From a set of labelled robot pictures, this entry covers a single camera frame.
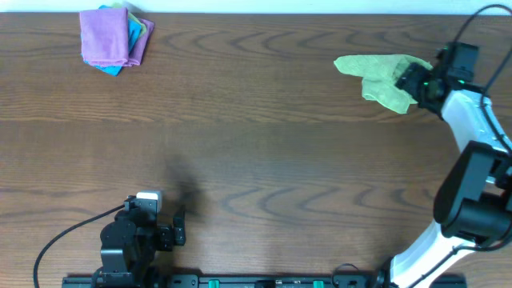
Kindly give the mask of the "green microfiber cloth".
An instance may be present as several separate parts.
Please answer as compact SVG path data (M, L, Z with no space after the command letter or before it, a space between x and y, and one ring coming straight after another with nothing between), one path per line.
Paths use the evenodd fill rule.
M409 106L417 104L412 96L395 86L410 64L431 70L430 63L407 54L347 55L334 60L341 74L362 79L362 97L375 101L397 114L406 114Z

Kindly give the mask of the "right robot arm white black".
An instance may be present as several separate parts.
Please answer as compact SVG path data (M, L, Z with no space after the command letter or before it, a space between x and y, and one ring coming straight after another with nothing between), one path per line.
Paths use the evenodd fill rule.
M511 141L467 64L413 63L396 86L449 125L460 155L435 197L434 220L381 268L374 286L430 287L468 254L510 244Z

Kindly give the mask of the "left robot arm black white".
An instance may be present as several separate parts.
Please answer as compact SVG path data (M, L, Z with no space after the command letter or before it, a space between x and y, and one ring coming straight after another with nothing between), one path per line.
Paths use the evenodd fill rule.
M158 199L129 197L114 221L101 233L102 266L93 273L92 287L166 287L169 278L152 265L158 251L186 243L184 206L169 225L158 223Z

